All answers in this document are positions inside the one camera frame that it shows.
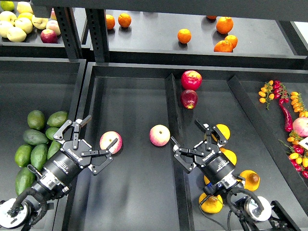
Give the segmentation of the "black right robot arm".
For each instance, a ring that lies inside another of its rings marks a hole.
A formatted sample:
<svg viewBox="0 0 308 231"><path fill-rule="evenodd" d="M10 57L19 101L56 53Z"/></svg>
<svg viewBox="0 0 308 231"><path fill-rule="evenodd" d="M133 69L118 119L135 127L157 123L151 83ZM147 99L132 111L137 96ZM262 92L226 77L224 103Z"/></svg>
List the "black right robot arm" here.
<svg viewBox="0 0 308 231"><path fill-rule="evenodd" d="M204 133L204 138L193 148L181 146L175 138L174 157L187 173L199 168L204 175L205 187L199 197L199 209L210 221L223 206L229 207L228 220L234 214L244 231L257 231L258 223L269 222L272 231L298 231L300 228L287 214L278 201L269 202L255 195L260 185L259 175L252 170L236 174L236 154L224 148L230 137L230 130L224 124L209 126L195 121Z"/></svg>

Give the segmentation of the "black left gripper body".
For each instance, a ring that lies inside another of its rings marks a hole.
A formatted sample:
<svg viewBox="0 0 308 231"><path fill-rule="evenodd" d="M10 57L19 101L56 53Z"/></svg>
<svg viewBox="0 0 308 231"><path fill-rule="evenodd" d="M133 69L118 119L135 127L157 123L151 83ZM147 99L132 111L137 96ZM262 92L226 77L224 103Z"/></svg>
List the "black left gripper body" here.
<svg viewBox="0 0 308 231"><path fill-rule="evenodd" d="M91 151L92 147L84 140L78 140L78 148L73 142L67 141L63 147L43 165L42 176L38 180L38 189L42 192L59 192L71 187L72 180L86 166L89 157L81 153Z"/></svg>

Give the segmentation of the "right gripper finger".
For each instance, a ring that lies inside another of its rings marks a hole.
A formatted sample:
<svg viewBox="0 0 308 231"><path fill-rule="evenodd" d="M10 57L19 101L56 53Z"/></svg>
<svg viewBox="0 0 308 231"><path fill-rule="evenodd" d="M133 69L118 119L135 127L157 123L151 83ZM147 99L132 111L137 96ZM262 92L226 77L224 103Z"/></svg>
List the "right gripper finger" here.
<svg viewBox="0 0 308 231"><path fill-rule="evenodd" d="M223 136L219 129L208 124L202 124L198 119L195 120L196 126L204 133L205 149L207 151L219 151L220 147L223 147L228 143L228 140Z"/></svg>
<svg viewBox="0 0 308 231"><path fill-rule="evenodd" d="M186 173L191 173L195 167L203 168L204 153L195 149L181 147L177 140L171 136L174 142L173 152L175 159L182 165Z"/></svg>

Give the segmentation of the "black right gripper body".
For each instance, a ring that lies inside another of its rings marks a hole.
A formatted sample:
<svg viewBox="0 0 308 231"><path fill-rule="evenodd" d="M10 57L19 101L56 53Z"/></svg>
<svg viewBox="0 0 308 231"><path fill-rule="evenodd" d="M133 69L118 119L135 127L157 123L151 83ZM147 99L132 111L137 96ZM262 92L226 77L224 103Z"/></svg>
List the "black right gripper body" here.
<svg viewBox="0 0 308 231"><path fill-rule="evenodd" d="M194 147L204 153L204 167L200 168L210 183L204 187L204 192L210 195L226 195L233 188L242 188L241 177L234 175L235 165L221 150L207 151L201 142Z"/></svg>

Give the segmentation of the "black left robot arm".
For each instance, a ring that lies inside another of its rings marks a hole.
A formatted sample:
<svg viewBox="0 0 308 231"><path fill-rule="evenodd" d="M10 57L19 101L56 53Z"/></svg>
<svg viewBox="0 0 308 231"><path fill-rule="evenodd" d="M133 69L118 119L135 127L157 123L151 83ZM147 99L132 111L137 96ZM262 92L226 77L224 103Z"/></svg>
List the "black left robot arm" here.
<svg viewBox="0 0 308 231"><path fill-rule="evenodd" d="M30 187L16 198L0 203L0 226L6 229L21 227L28 231L53 208L52 201L67 195L71 182L85 168L97 175L113 160L111 148L117 143L114 138L106 149L93 150L79 137L80 129L91 120L91 116L76 121L67 120L56 131L53 138L61 144L54 154L38 170L28 165L28 170L37 177Z"/></svg>

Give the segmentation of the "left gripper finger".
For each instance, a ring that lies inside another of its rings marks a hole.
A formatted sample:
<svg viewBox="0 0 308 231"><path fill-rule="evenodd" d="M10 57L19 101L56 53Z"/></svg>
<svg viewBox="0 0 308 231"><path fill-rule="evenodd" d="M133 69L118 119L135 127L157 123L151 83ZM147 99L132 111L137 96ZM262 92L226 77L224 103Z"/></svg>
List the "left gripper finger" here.
<svg viewBox="0 0 308 231"><path fill-rule="evenodd" d="M117 141L118 138L115 138L107 146L107 148L103 150L82 151L80 153L82 159L80 160L80 169L88 167L94 176L100 173L106 166L108 166L113 161L112 152L110 151L110 149L116 144ZM100 156L104 156L105 160L100 165L94 165L92 163L92 159Z"/></svg>
<svg viewBox="0 0 308 231"><path fill-rule="evenodd" d="M82 127L84 127L90 120L92 119L91 115L88 115L84 119L77 119L76 121L72 121L68 119L64 122L64 124L55 132L53 135L54 140L58 141L60 144L64 144L66 141L64 140L64 133L67 132L69 128L73 128L73 138L72 138L72 148L78 148L78 140L79 133Z"/></svg>

